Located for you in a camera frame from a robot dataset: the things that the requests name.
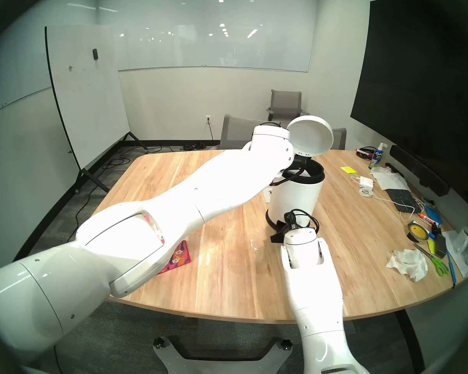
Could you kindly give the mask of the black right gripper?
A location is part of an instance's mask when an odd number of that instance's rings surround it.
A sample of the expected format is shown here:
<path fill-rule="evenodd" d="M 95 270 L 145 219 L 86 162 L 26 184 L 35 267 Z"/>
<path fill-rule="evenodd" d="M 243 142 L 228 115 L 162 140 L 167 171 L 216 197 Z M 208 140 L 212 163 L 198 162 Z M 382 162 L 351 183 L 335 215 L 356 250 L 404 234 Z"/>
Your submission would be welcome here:
<path fill-rule="evenodd" d="M 282 221 L 276 223 L 270 221 L 270 227 L 275 230 L 275 234 L 270 236 L 271 243 L 284 243 L 285 235 L 288 231 L 292 230 L 292 226 Z"/>

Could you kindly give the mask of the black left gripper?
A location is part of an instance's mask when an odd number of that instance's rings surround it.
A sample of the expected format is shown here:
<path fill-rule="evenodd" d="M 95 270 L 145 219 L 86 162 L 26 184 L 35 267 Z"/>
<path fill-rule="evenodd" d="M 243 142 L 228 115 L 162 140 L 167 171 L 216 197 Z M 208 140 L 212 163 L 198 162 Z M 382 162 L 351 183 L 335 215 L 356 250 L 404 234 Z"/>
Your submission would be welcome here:
<path fill-rule="evenodd" d="M 302 174 L 307 166 L 307 157 L 294 156 L 291 165 L 283 171 L 283 174 L 300 175 Z"/>

